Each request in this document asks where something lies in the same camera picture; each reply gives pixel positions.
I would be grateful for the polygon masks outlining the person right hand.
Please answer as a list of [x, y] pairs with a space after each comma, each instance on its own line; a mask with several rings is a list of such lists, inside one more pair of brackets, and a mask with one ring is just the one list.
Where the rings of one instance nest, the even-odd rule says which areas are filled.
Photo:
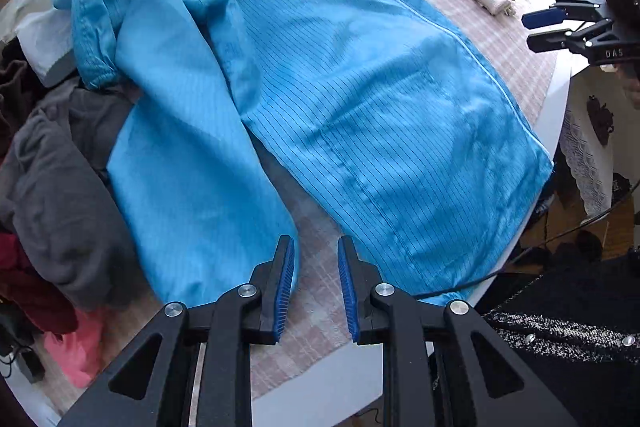
[[640, 81], [634, 65], [618, 65], [616, 67], [616, 77], [620, 80], [620, 85], [628, 102], [635, 110], [639, 110]]

